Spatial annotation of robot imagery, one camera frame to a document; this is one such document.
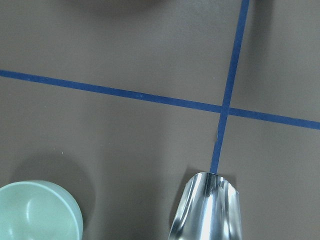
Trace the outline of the light green bowl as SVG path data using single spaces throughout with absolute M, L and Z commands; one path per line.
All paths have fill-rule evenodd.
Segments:
M 26 180 L 0 189 L 2 240 L 81 240 L 84 222 L 75 198 L 45 180 Z

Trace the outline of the metal ice scoop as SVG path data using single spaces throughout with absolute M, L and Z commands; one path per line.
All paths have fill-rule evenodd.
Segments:
M 169 240 L 241 240 L 239 192 L 224 177 L 195 174 L 185 185 Z

